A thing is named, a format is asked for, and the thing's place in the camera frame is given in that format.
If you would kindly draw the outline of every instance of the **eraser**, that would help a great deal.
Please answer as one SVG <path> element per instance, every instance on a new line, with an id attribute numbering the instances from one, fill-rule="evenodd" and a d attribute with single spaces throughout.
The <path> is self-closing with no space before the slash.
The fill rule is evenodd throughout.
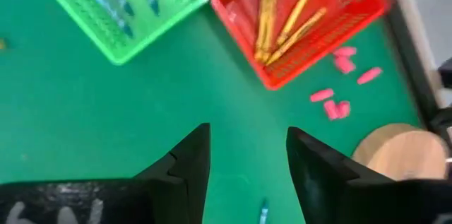
<path id="1" fill-rule="evenodd" d="M 336 104 L 332 100 L 327 100 L 323 104 L 323 108 L 325 109 L 325 113 L 330 120 L 334 120 L 339 118 L 338 108 Z"/>
<path id="2" fill-rule="evenodd" d="M 339 103 L 339 105 L 337 106 L 338 108 L 338 115 L 339 118 L 346 118 L 350 115 L 350 102 L 348 101 L 341 101 Z"/>
<path id="3" fill-rule="evenodd" d="M 351 57 L 356 54 L 356 47 L 340 47 L 333 54 L 337 57 Z"/>
<path id="4" fill-rule="evenodd" d="M 331 96 L 333 96 L 334 92 L 333 89 L 325 89 L 325 90 L 320 90 L 314 94 L 311 95 L 311 101 L 312 102 L 318 102 L 318 101 L 322 101 L 325 100 Z"/>
<path id="5" fill-rule="evenodd" d="M 370 70 L 368 70 L 368 72 L 363 73 L 359 78 L 358 78 L 358 84 L 362 85 L 363 83 L 367 83 L 369 81 L 372 81 L 374 78 L 376 78 L 379 74 L 381 74 L 381 72 L 383 72 L 383 70 L 381 70 L 380 67 L 375 67 L 372 68 Z"/>
<path id="6" fill-rule="evenodd" d="M 347 57 L 336 57 L 334 59 L 334 64 L 344 74 L 348 74 L 356 69 L 355 64 Z"/>

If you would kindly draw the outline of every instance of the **wooden disc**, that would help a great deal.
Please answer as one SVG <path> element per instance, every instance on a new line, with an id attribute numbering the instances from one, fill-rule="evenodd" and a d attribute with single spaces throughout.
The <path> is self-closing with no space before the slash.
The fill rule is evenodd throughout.
<path id="1" fill-rule="evenodd" d="M 353 160 L 394 180 L 443 179 L 447 157 L 440 137 L 408 124 L 374 130 L 353 153 Z"/>

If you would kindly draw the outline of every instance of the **green plastic basket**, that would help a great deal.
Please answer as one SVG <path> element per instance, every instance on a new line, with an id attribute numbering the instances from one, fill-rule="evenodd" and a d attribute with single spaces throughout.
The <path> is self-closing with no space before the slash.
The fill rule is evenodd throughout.
<path id="1" fill-rule="evenodd" d="M 129 38 L 95 0 L 57 0 L 112 63 L 121 65 L 137 55 L 174 24 L 208 0 L 158 0 L 156 16 L 146 0 L 128 0 L 134 17 L 125 16 L 134 38 Z"/>

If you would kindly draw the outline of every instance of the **red plastic basket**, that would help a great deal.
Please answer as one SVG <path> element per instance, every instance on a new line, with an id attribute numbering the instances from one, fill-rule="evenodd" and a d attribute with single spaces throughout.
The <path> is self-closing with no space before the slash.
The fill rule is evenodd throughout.
<path id="1" fill-rule="evenodd" d="M 308 69 L 377 19 L 390 5 L 389 0 L 309 0 L 294 29 L 321 7 L 328 9 L 327 14 L 279 60 L 270 66 L 263 66 L 254 59 L 259 0 L 211 0 L 211 2 L 258 77 L 271 90 L 282 87 Z M 296 3 L 297 0 L 277 1 L 274 42 Z"/>

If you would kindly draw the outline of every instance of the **green table surface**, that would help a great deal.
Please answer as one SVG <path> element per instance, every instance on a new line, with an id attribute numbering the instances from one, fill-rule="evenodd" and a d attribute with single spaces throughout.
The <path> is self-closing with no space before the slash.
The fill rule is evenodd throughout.
<path id="1" fill-rule="evenodd" d="M 113 66 L 55 0 L 1 0 L 0 182 L 132 177 L 202 122 L 212 128 L 204 223 L 303 223 L 285 151 L 298 126 L 345 154 L 373 129 L 419 126 L 383 22 L 352 38 L 357 70 L 332 57 L 266 90 L 209 5 L 125 66 Z M 358 75 L 384 73 L 363 86 Z M 349 100 L 330 122 L 316 90 Z"/>

